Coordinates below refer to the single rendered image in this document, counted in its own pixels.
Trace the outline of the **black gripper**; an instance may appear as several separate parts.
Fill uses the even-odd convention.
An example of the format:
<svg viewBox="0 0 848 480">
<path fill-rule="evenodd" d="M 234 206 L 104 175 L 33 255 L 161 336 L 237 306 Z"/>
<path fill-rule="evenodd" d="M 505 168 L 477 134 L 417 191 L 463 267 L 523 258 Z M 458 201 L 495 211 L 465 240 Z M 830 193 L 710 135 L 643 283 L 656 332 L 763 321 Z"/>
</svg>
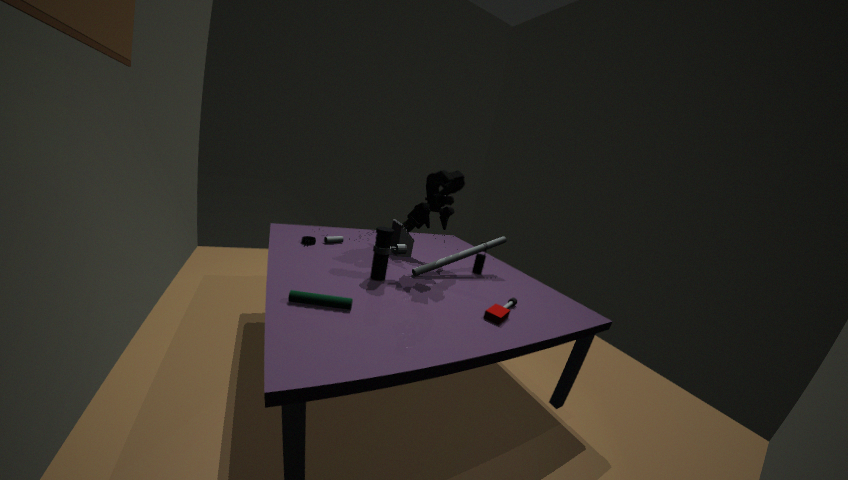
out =
<svg viewBox="0 0 848 480">
<path fill-rule="evenodd" d="M 440 217 L 440 220 L 441 220 L 443 230 L 446 230 L 448 219 L 452 214 L 454 214 L 454 208 L 452 208 L 452 207 L 441 208 L 441 207 L 443 207 L 443 204 L 440 204 L 440 203 L 434 204 L 435 193 L 437 193 L 438 196 L 440 196 L 440 193 L 438 193 L 438 192 L 428 193 L 427 197 L 425 198 L 425 200 L 427 200 L 428 203 L 421 202 L 421 203 L 415 205 L 414 212 L 417 212 L 417 214 L 421 217 L 421 219 L 423 220 L 423 222 L 425 223 L 427 228 L 430 228 L 430 220 L 429 220 L 430 211 L 439 212 L 439 214 L 441 215 L 439 217 Z"/>
</svg>

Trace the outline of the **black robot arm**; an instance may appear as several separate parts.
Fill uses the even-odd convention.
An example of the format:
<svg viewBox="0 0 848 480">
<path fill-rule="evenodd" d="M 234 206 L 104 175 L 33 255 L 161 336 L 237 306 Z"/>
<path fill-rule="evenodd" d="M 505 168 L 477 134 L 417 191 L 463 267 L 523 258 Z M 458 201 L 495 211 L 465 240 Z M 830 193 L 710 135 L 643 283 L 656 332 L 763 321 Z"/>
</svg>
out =
<svg viewBox="0 0 848 480">
<path fill-rule="evenodd" d="M 443 189 L 439 192 L 439 186 L 442 186 Z M 445 170 L 436 172 L 434 174 L 430 174 L 427 177 L 426 182 L 426 193 L 438 192 L 434 195 L 434 204 L 443 204 L 452 205 L 454 203 L 453 196 L 448 196 L 450 193 L 456 193 L 458 190 L 463 189 L 465 186 L 464 176 L 460 173 L 459 170 L 456 172 L 448 173 Z M 417 227 L 419 229 L 423 224 L 423 220 L 414 212 L 414 209 L 407 215 L 408 219 L 403 223 L 404 227 L 408 231 L 408 233 Z M 418 223 L 417 223 L 417 222 Z M 419 224 L 420 223 L 420 224 Z"/>
</svg>

